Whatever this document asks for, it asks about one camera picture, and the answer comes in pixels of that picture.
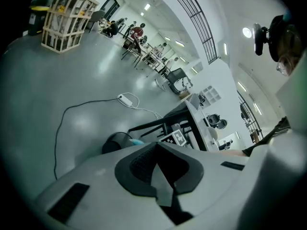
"grey floor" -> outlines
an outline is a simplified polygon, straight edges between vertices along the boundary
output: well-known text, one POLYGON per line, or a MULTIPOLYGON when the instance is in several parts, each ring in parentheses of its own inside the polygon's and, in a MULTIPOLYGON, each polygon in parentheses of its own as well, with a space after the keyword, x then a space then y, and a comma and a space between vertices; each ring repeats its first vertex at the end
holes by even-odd
MULTIPOLYGON (((62 55, 43 48, 40 38, 25 36, 12 43, 2 56, 0 72, 1 156, 18 188, 32 199, 55 181, 55 133, 68 106, 124 92, 137 95, 141 108, 161 115, 179 103, 169 89, 156 86, 157 74, 147 78, 151 70, 146 65, 135 70, 133 56, 121 61, 124 49, 102 35, 86 33, 79 47, 62 55)), ((153 120, 152 113, 118 101, 69 110, 58 136, 58 177, 100 154, 110 134, 153 120)), ((138 138, 143 132, 131 135, 138 138)))

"metal railing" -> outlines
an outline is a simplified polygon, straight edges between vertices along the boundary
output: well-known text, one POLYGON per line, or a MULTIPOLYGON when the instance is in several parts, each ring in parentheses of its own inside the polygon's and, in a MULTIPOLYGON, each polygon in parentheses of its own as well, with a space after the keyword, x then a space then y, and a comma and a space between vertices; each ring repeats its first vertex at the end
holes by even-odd
POLYGON ((209 64, 217 59, 214 39, 208 21, 197 0, 177 0, 192 20, 201 43, 205 49, 209 64))
POLYGON ((263 139, 262 130, 261 130, 253 112, 251 111, 250 107, 248 106, 248 104, 246 103, 246 101, 244 100, 242 95, 239 92, 238 92, 238 94, 239 94, 239 102, 240 102, 241 108, 243 108, 243 110, 241 109, 241 112, 242 112, 242 115, 244 117, 243 120, 245 122, 246 127, 248 128, 251 135, 253 135, 256 132, 259 140, 262 140, 263 139))

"wooden crate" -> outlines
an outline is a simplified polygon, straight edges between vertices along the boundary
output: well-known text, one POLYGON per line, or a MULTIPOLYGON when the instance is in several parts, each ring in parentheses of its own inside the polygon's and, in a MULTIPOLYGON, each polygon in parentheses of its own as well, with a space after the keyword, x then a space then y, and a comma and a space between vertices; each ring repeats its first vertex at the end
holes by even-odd
POLYGON ((79 46, 98 4, 95 0, 53 0, 45 18, 42 46, 60 54, 79 46))

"ceiling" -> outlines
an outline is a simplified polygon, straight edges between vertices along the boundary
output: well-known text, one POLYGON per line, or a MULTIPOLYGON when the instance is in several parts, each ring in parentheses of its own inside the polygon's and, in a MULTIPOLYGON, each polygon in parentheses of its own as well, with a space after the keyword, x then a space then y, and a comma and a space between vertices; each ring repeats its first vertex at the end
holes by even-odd
POLYGON ((286 11, 285 6, 280 0, 219 0, 219 2, 227 20, 228 33, 224 40, 228 45, 228 64, 235 80, 240 81, 258 103, 265 102, 257 100, 259 92, 264 92, 262 96, 269 100, 266 103, 274 110, 277 118, 280 118, 284 113, 275 95, 287 78, 276 71, 277 63, 272 60, 268 45, 264 45, 262 56, 257 56, 254 52, 253 37, 244 37, 242 29, 247 27, 252 30, 253 23, 270 27, 272 19, 286 11))
POLYGON ((144 18, 158 30, 161 36, 171 38, 171 41, 167 41, 167 43, 178 56, 188 62, 199 58, 195 46, 180 20, 162 0, 130 0, 129 6, 137 13, 143 12, 144 18), (144 7, 147 3, 151 6, 146 11, 144 7), (183 43, 185 47, 177 45, 175 41, 183 43))

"trash bin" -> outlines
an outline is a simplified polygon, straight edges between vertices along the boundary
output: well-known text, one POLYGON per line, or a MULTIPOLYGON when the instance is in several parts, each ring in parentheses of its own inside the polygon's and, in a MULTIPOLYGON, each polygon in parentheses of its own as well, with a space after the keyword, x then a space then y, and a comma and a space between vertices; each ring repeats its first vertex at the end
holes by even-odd
POLYGON ((29 35, 37 35, 43 31, 45 17, 49 7, 45 6, 33 6, 30 7, 30 18, 29 18, 29 35))

